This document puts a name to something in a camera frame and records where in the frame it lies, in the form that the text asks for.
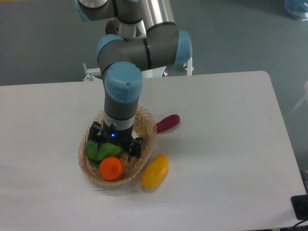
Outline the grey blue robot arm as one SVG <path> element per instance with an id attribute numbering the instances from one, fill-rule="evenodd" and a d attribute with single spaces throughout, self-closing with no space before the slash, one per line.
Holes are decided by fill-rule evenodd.
<path id="1" fill-rule="evenodd" d="M 144 140 L 132 131 L 142 90 L 142 71 L 184 64 L 192 57 L 189 33 L 178 30 L 167 0 L 77 0 L 80 17 L 90 22 L 116 18 L 141 26 L 141 35 L 125 36 L 119 29 L 97 43 L 97 63 L 104 85 L 103 125 L 92 126 L 90 137 L 111 143 L 140 158 Z"/>

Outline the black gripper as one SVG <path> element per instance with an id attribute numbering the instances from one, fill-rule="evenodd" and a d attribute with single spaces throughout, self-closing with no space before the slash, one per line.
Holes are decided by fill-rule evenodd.
<path id="1" fill-rule="evenodd" d="M 89 129 L 88 140 L 97 144 L 98 152 L 104 143 L 120 147 L 128 153 L 127 161 L 130 162 L 132 158 L 139 159 L 144 148 L 144 139 L 141 137 L 133 138 L 132 132 L 133 126 L 128 129 L 118 130 L 115 123 L 107 126 L 105 122 L 101 125 L 94 121 Z"/>

